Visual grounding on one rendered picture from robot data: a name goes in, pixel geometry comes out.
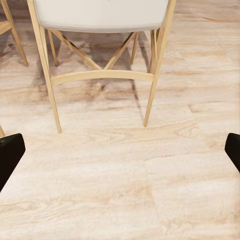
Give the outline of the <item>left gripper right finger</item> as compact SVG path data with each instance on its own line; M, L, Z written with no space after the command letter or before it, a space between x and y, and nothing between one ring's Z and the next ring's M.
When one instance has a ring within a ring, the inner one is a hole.
M240 172L240 135L229 133L224 150Z

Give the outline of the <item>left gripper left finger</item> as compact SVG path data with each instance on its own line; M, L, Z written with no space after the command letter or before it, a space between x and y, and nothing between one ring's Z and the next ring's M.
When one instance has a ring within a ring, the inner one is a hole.
M0 138L0 192L26 151L21 133Z

